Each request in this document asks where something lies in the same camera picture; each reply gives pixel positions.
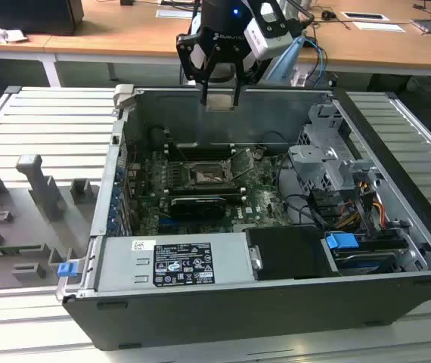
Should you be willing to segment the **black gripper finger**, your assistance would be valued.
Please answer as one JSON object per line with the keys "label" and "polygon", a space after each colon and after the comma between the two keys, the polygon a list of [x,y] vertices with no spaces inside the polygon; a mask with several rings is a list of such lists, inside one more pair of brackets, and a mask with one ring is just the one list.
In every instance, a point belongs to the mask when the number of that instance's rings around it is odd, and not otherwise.
{"label": "black gripper finger", "polygon": [[243,87],[255,85],[263,75],[263,61],[258,60],[250,46],[245,45],[234,53],[235,89],[233,107],[239,104]]}
{"label": "black gripper finger", "polygon": [[[202,87],[200,103],[206,106],[209,89],[209,79],[219,60],[220,47],[213,39],[214,32],[197,32],[193,35],[177,35],[177,52],[186,78],[194,80]],[[191,60],[191,54],[199,46],[202,51],[202,65],[196,66]]]}

